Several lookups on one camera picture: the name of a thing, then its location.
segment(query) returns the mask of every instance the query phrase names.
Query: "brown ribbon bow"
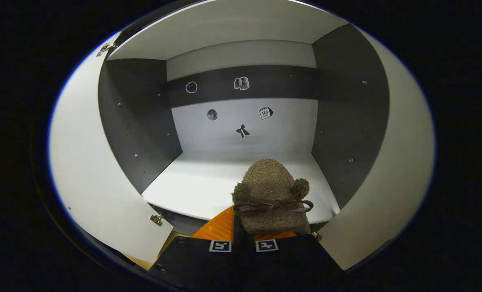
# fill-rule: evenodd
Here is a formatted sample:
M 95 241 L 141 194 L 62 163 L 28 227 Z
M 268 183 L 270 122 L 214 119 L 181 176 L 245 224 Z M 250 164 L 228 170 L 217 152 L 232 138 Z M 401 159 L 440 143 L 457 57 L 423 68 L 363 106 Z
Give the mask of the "brown ribbon bow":
M 300 207 L 298 204 L 301 204 L 301 203 L 308 205 L 309 208 Z M 241 211 L 240 208 L 244 206 L 255 207 L 255 209 Z M 271 209 L 276 209 L 276 208 L 282 208 L 288 211 L 305 213 L 313 209 L 313 202 L 295 201 L 295 196 L 284 200 L 276 200 L 276 201 L 249 197 L 247 201 L 237 202 L 234 205 L 234 214 L 237 216 L 256 215 L 256 214 L 263 214 Z

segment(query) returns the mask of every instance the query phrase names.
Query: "stuffed toy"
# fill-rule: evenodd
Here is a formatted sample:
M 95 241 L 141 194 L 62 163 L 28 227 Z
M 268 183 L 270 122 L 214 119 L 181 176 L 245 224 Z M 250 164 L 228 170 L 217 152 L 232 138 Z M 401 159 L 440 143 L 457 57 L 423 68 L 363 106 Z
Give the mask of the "stuffed toy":
M 248 234 L 311 233 L 306 212 L 313 203 L 301 201 L 308 192 L 308 181 L 294 180 L 278 161 L 262 159 L 250 166 L 234 188 L 234 213 Z

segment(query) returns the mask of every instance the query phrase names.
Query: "gray back panel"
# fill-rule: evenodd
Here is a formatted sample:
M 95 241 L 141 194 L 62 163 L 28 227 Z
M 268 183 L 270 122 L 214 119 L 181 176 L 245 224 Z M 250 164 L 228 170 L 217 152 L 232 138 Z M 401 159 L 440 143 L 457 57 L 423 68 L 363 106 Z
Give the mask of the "gray back panel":
M 381 60 L 352 24 L 313 44 L 318 114 L 313 157 L 340 208 L 376 160 L 389 116 L 389 87 Z
M 287 65 L 239 66 L 197 73 L 167 83 L 171 107 L 242 98 L 316 99 L 317 69 Z M 250 87 L 234 89 L 236 78 L 247 77 Z M 197 90 L 188 93 L 185 86 L 195 82 Z
M 100 72 L 104 131 L 118 164 L 139 193 L 182 153 L 163 92 L 166 82 L 165 61 L 159 60 L 105 61 Z

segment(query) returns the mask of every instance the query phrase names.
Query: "sticker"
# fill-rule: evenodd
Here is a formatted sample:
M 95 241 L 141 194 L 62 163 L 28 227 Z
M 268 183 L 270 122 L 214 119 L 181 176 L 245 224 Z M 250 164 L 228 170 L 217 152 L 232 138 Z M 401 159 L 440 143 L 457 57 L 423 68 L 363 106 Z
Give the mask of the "sticker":
M 250 88 L 250 82 L 248 82 L 248 77 L 239 77 L 234 80 L 234 89 L 247 90 Z
M 187 85 L 185 86 L 185 90 L 188 93 L 193 94 L 196 91 L 198 91 L 198 84 L 194 81 L 191 81 L 191 82 L 187 83 Z
M 215 109 L 209 109 L 207 111 L 207 118 L 211 121 L 217 120 L 219 117 L 219 114 L 217 114 L 217 111 Z
M 255 249 L 258 253 L 265 251 L 278 251 L 275 240 L 261 240 L 255 242 Z
M 269 118 L 273 115 L 272 109 L 270 107 L 263 107 L 262 109 L 259 109 L 259 114 L 261 115 L 261 120 L 264 120 L 265 118 Z
M 237 129 L 236 132 L 241 134 L 241 138 L 244 138 L 244 135 L 249 135 L 248 131 L 244 129 L 244 124 L 241 124 L 241 128 Z
M 231 253 L 232 242 L 229 240 L 212 240 L 209 251 L 213 253 Z

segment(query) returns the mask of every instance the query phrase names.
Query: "toy ear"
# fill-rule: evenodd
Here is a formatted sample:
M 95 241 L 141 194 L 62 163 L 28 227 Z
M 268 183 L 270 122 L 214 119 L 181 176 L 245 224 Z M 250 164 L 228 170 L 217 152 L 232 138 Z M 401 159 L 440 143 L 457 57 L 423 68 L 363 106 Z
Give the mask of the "toy ear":
M 232 193 L 232 200 L 234 204 L 239 201 L 245 201 L 250 196 L 250 187 L 245 182 L 237 183 L 236 187 L 234 187 L 234 192 Z
M 297 198 L 304 198 L 309 193 L 309 182 L 303 178 L 297 179 L 289 190 L 291 194 L 298 194 Z

